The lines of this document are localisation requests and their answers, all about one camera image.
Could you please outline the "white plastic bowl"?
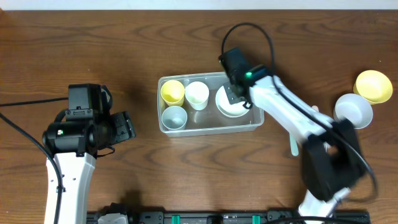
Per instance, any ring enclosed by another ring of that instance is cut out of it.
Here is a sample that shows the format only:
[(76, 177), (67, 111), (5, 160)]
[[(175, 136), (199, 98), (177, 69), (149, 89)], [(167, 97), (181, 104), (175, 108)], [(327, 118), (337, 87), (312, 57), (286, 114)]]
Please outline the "white plastic bowl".
[(249, 112), (249, 109), (243, 107), (243, 101), (235, 104), (230, 104), (225, 88), (223, 86), (221, 86), (216, 92), (215, 102), (219, 111), (229, 118), (238, 118), (244, 116), (246, 113)]

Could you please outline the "white plastic cup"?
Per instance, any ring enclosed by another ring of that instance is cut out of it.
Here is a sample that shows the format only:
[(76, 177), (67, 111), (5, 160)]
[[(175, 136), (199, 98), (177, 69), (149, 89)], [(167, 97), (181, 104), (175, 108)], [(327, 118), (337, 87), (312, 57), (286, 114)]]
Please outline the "white plastic cup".
[(206, 108), (210, 90), (203, 82), (192, 82), (185, 88), (185, 97), (190, 106), (201, 111)]

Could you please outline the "grey-blue plastic cup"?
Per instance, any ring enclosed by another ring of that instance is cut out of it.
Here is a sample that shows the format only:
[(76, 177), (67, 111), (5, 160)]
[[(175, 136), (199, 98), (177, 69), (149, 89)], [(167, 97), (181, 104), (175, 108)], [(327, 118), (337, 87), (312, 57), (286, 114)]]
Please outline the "grey-blue plastic cup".
[(170, 131), (185, 129), (187, 120), (187, 112), (180, 106), (169, 106), (161, 116), (162, 124)]

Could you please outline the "yellow plastic cup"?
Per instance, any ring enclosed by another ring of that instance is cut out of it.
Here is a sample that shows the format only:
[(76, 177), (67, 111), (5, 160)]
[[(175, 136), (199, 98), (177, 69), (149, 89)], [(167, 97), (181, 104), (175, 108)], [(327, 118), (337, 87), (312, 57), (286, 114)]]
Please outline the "yellow plastic cup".
[(168, 106), (182, 106), (185, 99), (185, 87), (178, 80), (169, 80), (162, 85), (160, 94)]

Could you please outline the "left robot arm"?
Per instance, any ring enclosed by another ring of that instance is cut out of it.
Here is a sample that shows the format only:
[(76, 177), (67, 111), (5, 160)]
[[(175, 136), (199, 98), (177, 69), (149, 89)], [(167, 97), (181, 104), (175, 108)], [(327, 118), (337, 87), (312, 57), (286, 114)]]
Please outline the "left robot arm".
[(127, 111), (93, 118), (67, 118), (63, 110), (43, 133), (45, 148), (52, 153), (47, 159), (48, 193), (45, 223), (85, 223), (90, 182), (98, 151), (136, 137)]

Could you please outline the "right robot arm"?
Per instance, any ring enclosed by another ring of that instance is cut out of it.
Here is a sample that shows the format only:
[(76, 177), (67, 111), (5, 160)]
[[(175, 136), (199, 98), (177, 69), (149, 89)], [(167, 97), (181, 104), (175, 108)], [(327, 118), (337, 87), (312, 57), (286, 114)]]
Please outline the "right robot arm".
[(334, 121), (294, 95), (263, 65), (224, 65), (235, 98), (257, 106), (292, 134), (302, 148), (302, 180), (307, 193), (298, 208), (305, 223), (325, 223), (365, 173), (364, 159), (351, 121)]

